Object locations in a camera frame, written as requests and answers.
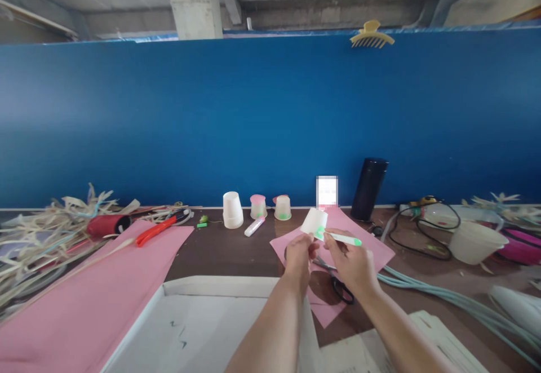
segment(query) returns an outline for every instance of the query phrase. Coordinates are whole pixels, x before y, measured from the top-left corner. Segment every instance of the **red pliers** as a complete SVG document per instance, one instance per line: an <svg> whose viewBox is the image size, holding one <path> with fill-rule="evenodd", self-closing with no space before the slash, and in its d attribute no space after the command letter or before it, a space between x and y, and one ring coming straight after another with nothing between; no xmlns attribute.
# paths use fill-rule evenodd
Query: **red pliers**
<svg viewBox="0 0 541 373"><path fill-rule="evenodd" d="M184 210L180 210L177 212L174 212L170 218L166 219L164 222L159 223L158 225L147 229L145 232L143 232L141 235L137 237L137 240L135 243L138 247L142 247L145 243L150 241L152 238L154 238L157 234L160 232L163 232L170 226L176 224L179 221L182 221L186 217L191 216L191 211L188 211L187 213L184 212Z"/></svg>

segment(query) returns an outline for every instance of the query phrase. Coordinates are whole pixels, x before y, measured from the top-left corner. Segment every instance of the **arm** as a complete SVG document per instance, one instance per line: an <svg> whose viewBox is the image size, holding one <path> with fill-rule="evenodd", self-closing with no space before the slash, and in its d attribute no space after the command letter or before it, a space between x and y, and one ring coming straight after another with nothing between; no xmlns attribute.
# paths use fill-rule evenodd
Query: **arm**
<svg viewBox="0 0 541 373"><path fill-rule="evenodd" d="M303 301L310 281L313 237L301 235L287 247L286 271L261 314L230 360L226 373L297 371Z"/></svg>
<svg viewBox="0 0 541 373"><path fill-rule="evenodd" d="M329 232L352 236L349 232L329 229ZM338 273L345 285L361 303L377 329L387 351L400 373L458 373L459 370L411 322L407 314L378 282L372 252L364 247L338 245L325 234Z"/></svg>

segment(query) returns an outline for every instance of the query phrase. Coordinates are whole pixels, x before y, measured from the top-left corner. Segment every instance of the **white paper cup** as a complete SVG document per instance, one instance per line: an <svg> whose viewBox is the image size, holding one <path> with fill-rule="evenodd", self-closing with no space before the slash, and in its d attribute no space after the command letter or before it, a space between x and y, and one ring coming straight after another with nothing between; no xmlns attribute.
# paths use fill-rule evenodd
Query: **white paper cup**
<svg viewBox="0 0 541 373"><path fill-rule="evenodd" d="M224 225L228 229L239 228L244 222L241 199L237 192L224 194Z"/></svg>
<svg viewBox="0 0 541 373"><path fill-rule="evenodd" d="M328 214L321 210L316 210L315 208L310 208L308 215L304 219L303 226L300 227L300 230L304 233L313 233L316 235L320 228L325 229L327 227L327 217Z"/></svg>
<svg viewBox="0 0 541 373"><path fill-rule="evenodd" d="M509 243L507 238L493 229L473 222L462 222L456 229L449 250L453 256L470 265L476 265Z"/></svg>
<svg viewBox="0 0 541 373"><path fill-rule="evenodd" d="M288 196L276 197L274 217L280 221L287 221L289 218L291 218L291 200L289 200Z"/></svg>
<svg viewBox="0 0 541 373"><path fill-rule="evenodd" d="M257 219L261 216L267 218L267 203L265 202L265 196L254 194L250 197L250 202L252 203L250 216L253 219Z"/></svg>

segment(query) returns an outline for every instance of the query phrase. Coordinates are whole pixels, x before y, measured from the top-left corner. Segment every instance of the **concrete pillar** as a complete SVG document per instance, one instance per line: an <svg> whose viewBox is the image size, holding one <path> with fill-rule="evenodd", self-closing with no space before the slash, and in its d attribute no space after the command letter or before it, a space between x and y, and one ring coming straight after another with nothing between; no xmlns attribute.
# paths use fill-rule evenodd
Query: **concrete pillar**
<svg viewBox="0 0 541 373"><path fill-rule="evenodd" d="M171 0L179 39L221 39L219 0Z"/></svg>

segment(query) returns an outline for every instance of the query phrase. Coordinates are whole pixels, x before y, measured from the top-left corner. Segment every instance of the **red handle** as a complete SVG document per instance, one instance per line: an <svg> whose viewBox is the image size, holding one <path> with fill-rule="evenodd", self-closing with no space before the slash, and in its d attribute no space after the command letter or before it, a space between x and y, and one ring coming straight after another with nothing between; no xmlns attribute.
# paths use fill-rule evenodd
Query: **red handle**
<svg viewBox="0 0 541 373"><path fill-rule="evenodd" d="M152 227L152 228L146 230L145 232L143 232L141 235L138 236L137 241L136 241L137 246L138 247L143 246L145 243L150 241L157 234L159 234L163 230L166 230L167 228L169 228L170 226L172 226L175 223L176 223L176 217L172 216L168 220L165 220L164 222L156 225L155 227Z"/></svg>

